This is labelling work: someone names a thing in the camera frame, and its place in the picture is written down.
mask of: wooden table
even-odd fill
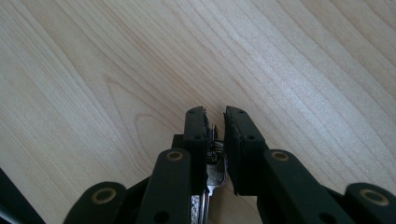
[[[1,1],[0,59],[0,165],[48,223],[150,175],[197,105],[221,135],[245,109],[331,189],[396,194],[394,1]],[[231,183],[210,210],[261,222]]]

